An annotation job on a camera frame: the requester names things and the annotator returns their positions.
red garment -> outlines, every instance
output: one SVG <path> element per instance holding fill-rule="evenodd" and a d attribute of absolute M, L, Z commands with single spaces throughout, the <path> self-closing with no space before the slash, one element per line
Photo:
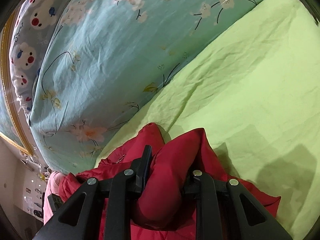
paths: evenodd
<path fill-rule="evenodd" d="M 234 178 L 226 174 L 219 163 L 203 128 L 187 132 L 164 144 L 157 125 L 150 123 L 135 138 L 114 150 L 107 159 L 101 160 L 98 168 L 81 172 L 77 176 L 71 173 L 66 176 L 59 186 L 60 197 L 66 201 L 90 177 L 109 179 L 128 169 L 132 160 L 141 157 L 145 145 L 152 146 L 154 158 L 146 188 L 132 208 L 132 240 L 194 240 L 195 203 L 182 200 L 180 195 L 191 164 L 217 180 Z M 252 183 L 238 180 L 276 216 L 280 197 L 269 196 Z M 106 199 L 99 240 L 103 240 L 107 203 Z"/>

cartoon print pillow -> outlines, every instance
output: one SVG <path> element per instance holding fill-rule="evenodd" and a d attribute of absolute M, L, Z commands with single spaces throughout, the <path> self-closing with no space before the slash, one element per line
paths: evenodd
<path fill-rule="evenodd" d="M 55 8 L 52 7 L 54 0 L 45 0 L 40 7 L 36 8 L 30 17 L 30 24 L 36 30 L 42 30 L 57 21 Z"/>
<path fill-rule="evenodd" d="M 20 8 L 11 39 L 9 60 L 11 80 L 26 117 L 32 109 L 33 85 L 57 19 L 70 0 L 26 0 Z"/>

red nose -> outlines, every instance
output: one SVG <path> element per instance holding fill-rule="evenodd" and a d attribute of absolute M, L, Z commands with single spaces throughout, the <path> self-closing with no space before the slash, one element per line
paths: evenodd
<path fill-rule="evenodd" d="M 32 63 L 33 61 L 34 61 L 35 59 L 34 59 L 34 57 L 28 57 L 28 63 Z"/>
<path fill-rule="evenodd" d="M 38 18 L 33 18 L 31 24 L 32 24 L 33 26 L 37 26 L 37 25 L 39 24 L 39 19 L 38 19 Z"/>

silver screw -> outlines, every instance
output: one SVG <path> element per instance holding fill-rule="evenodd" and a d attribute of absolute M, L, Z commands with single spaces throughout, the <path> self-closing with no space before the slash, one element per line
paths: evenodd
<path fill-rule="evenodd" d="M 127 170 L 124 171 L 124 174 L 125 174 L 126 176 L 130 176 L 130 175 L 133 174 L 133 170 L 127 169 Z"/>
<path fill-rule="evenodd" d="M 87 180 L 87 183 L 89 185 L 94 185 L 94 184 L 96 184 L 96 182 L 97 182 L 97 180 L 95 178 L 90 178 L 90 179 Z"/>
<path fill-rule="evenodd" d="M 202 171 L 199 171 L 199 170 L 195 170 L 192 172 L 193 175 L 195 176 L 201 176 L 202 175 Z"/>
<path fill-rule="evenodd" d="M 229 180 L 229 183 L 232 186 L 237 186 L 239 184 L 239 181 L 237 181 L 236 179 L 231 179 L 231 180 Z"/>

green bed sheet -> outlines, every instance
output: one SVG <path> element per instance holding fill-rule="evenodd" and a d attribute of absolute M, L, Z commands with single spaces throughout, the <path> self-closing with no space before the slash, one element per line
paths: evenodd
<path fill-rule="evenodd" d="M 277 219 L 303 239 L 320 215 L 319 52 L 298 0 L 264 0 L 124 125 L 97 164 L 149 122 L 165 141 L 204 127 L 231 175 L 282 196 Z"/>

